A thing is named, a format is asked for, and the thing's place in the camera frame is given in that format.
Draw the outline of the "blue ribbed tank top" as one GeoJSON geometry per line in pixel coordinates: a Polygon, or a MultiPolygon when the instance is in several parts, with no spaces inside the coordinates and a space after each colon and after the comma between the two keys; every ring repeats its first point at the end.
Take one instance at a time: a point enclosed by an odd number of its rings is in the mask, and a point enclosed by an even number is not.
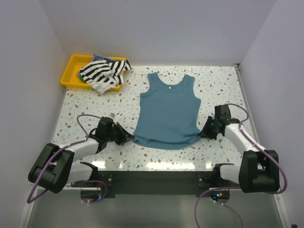
{"type": "Polygon", "coordinates": [[[175,84],[161,81],[157,73],[147,75],[149,89],[140,94],[140,113],[134,143],[143,147],[176,150],[199,139],[197,117],[201,100],[194,94],[195,78],[184,75],[175,84]]]}

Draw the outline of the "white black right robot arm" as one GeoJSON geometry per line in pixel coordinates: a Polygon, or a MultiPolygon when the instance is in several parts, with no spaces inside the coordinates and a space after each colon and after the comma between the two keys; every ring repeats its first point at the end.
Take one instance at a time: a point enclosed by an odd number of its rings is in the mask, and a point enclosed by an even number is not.
{"type": "Polygon", "coordinates": [[[237,184],[244,193],[275,193],[280,188],[278,154],[257,143],[244,129],[242,121],[232,118],[230,104],[215,106],[214,116],[199,133],[200,137],[215,140],[219,134],[228,139],[241,154],[240,165],[216,164],[204,178],[210,186],[221,187],[228,181],[237,184]]]}

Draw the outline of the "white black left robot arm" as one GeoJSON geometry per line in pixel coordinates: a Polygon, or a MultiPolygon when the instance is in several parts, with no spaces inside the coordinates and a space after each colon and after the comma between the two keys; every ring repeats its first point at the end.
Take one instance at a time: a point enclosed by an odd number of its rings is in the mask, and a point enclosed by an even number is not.
{"type": "Polygon", "coordinates": [[[73,162],[101,152],[110,142],[122,145],[134,139],[132,134],[109,117],[100,117],[97,127],[88,133],[79,121],[82,116],[87,115],[79,115],[76,120],[84,130],[85,138],[65,146],[46,144],[29,172],[28,180],[31,183],[59,193],[68,183],[73,162]]]}

